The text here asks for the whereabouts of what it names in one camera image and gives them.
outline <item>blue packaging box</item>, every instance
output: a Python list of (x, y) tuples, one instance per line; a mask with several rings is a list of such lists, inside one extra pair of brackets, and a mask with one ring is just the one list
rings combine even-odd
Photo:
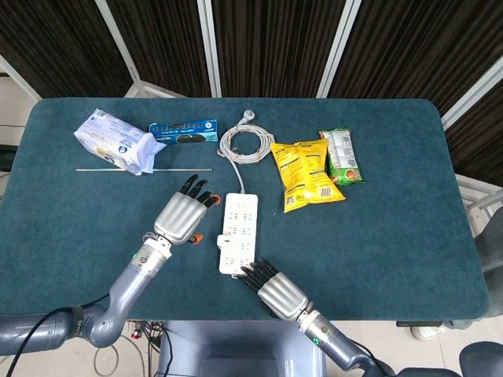
[(184, 123), (152, 123), (149, 132), (161, 143), (185, 144), (218, 141), (216, 120), (195, 120)]

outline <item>dark curtain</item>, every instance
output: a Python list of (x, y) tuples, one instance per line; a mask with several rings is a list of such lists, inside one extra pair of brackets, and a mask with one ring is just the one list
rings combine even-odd
[(42, 97), (122, 97), (132, 84), (93, 0), (1, 0), (0, 54)]
[(108, 0), (141, 79), (211, 97), (196, 0)]
[(315, 97), (344, 0), (214, 0), (224, 97)]
[(446, 132), (457, 173), (503, 186), (503, 82)]
[(419, 97), (443, 114), (503, 55), (502, 0), (364, 0), (329, 97)]

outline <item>power outlet socket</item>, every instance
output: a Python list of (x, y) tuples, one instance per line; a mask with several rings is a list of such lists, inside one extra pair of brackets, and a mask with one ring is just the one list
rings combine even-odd
[(241, 266), (255, 260), (258, 209), (257, 195), (227, 194), (222, 235), (217, 239), (220, 273), (244, 275)]

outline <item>robot finger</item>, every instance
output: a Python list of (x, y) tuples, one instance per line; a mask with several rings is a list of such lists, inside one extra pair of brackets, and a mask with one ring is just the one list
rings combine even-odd
[(199, 191), (201, 191), (201, 188), (205, 184), (207, 184), (206, 179), (203, 179), (203, 180), (197, 182), (196, 185), (192, 188), (192, 190), (189, 191), (189, 193), (187, 195), (190, 196), (191, 198), (195, 198), (197, 196), (197, 194), (199, 194)]
[(206, 208), (211, 207), (213, 204), (217, 203), (218, 199), (216, 196), (212, 196), (210, 199), (206, 200), (203, 204), (206, 206)]
[(180, 188), (180, 193), (186, 194), (189, 191), (190, 186), (192, 186), (192, 183), (194, 183), (198, 177), (199, 176), (197, 174), (190, 176), (190, 178), (183, 184), (182, 188)]
[(257, 293), (261, 288), (256, 282), (251, 280), (248, 276), (238, 276), (237, 278), (241, 280), (243, 283), (245, 283), (255, 293)]
[(206, 201), (210, 198), (211, 198), (211, 192), (205, 191), (205, 192), (203, 192), (203, 194), (199, 198), (197, 198), (197, 201), (199, 203), (204, 203), (204, 201)]
[(253, 267), (253, 270), (260, 275), (262, 275), (265, 279), (269, 280), (271, 277), (274, 276), (274, 274), (269, 271), (267, 268), (263, 267), (260, 264), (256, 264), (254, 262), (250, 263), (250, 266)]
[(264, 258), (259, 258), (258, 264), (260, 266), (262, 266), (264, 269), (266, 269), (267, 271), (269, 271), (270, 273), (272, 273), (273, 276), (276, 275), (277, 273), (279, 273), (279, 271)]
[(260, 287), (263, 286), (269, 279), (266, 279), (260, 273), (249, 269), (248, 267), (241, 267), (241, 270), (245, 272), (254, 282), (256, 282)]

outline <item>coiled cable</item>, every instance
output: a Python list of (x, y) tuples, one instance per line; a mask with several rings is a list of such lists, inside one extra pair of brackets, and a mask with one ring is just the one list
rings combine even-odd
[[(234, 171), (236, 171), (237, 179), (239, 180), (240, 193), (244, 194), (244, 184), (239, 170), (237, 169), (236, 163), (257, 163), (270, 152), (270, 145), (274, 143), (274, 135), (268, 133), (262, 127), (256, 126), (255, 124), (249, 124), (248, 122), (255, 118), (255, 114), (252, 110), (247, 110), (244, 112), (244, 118), (234, 127), (228, 129), (220, 139), (220, 149), (217, 151), (218, 155), (225, 157), (232, 164)], [(240, 155), (232, 150), (230, 143), (234, 135), (240, 134), (241, 132), (250, 132), (255, 134), (260, 139), (260, 147), (257, 152), (251, 155)]]

